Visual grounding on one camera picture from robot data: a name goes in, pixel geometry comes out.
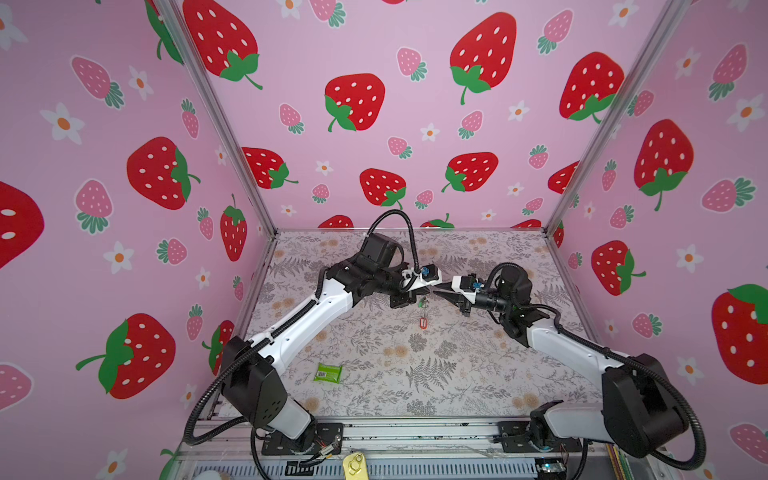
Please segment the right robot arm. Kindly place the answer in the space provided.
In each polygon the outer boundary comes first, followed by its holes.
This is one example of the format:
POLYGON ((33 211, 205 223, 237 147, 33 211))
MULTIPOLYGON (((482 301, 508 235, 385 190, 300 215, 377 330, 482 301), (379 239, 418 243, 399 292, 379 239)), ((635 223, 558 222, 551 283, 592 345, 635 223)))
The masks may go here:
POLYGON ((636 457, 692 471, 706 458, 703 427, 684 396, 654 357, 626 356, 568 330, 561 313, 531 299, 527 271, 511 262, 487 278, 474 274, 443 281, 429 265, 418 277, 463 315, 485 311, 513 340, 569 367, 598 387, 598 403, 551 401, 530 414, 526 439, 547 451, 568 438, 614 444, 636 457))

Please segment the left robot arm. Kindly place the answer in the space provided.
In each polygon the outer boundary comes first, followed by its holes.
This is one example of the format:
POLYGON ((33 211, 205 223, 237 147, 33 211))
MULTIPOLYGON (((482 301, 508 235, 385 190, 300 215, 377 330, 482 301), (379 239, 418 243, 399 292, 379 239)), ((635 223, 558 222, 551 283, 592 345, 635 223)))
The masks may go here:
POLYGON ((422 268, 417 260, 393 265, 394 255, 403 251, 397 241, 369 229, 358 252, 320 271, 315 291, 298 307, 260 334, 249 339, 233 337, 224 347, 220 373, 193 407, 183 442, 197 446, 247 423, 280 433, 294 451, 311 449, 317 421, 290 397, 280 376, 311 340, 362 299, 386 295, 396 309, 427 293, 430 282, 439 276, 437 270, 422 268), (200 414, 217 393, 236 408, 239 417, 196 434, 200 414))

